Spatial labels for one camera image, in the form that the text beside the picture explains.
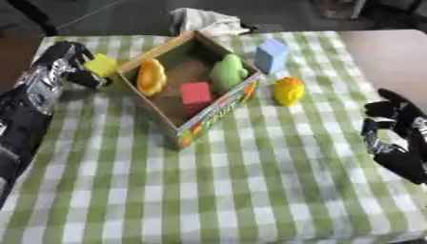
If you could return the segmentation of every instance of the yellow toy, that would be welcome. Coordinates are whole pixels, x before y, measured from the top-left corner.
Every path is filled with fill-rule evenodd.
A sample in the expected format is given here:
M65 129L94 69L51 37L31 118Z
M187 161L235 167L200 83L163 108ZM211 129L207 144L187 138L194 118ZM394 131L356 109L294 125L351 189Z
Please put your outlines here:
M93 60L86 62L83 66L86 70L100 77L108 77L114 73L117 61L109 56L98 53Z
M283 106L293 105L304 94L304 85L293 77L281 78L273 84L275 101Z
M136 87L145 96L152 96L166 85L167 77L162 64L156 59L146 59L139 67Z

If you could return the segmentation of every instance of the red cube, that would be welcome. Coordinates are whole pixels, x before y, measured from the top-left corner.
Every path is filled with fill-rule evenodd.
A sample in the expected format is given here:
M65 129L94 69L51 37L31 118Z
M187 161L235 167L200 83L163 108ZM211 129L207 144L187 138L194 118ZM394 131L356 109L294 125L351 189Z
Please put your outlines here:
M197 114L212 103L211 91L207 82L182 84L180 91L184 110L188 116Z

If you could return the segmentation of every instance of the toy fruit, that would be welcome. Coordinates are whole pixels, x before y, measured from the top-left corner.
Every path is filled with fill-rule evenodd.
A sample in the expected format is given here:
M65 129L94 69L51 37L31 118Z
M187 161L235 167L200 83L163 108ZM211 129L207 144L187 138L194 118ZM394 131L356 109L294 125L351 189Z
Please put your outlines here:
M303 93L304 85L293 77L284 77L273 84L274 99L283 106L293 105Z
M136 86L145 96L160 92L166 85L166 74L163 66L156 59L146 59L139 67Z
M230 53L213 66L209 76L220 92L228 92L248 76L248 71L243 68L240 58Z

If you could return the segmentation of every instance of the yellow cube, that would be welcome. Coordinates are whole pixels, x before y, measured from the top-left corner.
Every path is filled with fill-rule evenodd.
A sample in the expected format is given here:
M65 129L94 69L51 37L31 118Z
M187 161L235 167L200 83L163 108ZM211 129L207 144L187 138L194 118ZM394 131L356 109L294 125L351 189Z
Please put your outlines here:
M117 61L109 56L98 53L93 60L86 62L83 66L86 70L100 77L108 77L114 73Z

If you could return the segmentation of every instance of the block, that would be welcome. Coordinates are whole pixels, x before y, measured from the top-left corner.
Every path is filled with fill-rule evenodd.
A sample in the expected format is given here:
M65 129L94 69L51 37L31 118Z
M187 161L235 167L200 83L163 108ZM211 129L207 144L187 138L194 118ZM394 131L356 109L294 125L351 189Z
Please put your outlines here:
M185 114L189 117L196 115L213 102L207 82L186 83L179 89Z
M284 70L288 52L287 45L275 39L268 39L256 49L255 65L268 74Z
M88 71L100 77L108 77L114 73L117 67L117 61L102 53L98 53L93 60L86 62L83 66Z

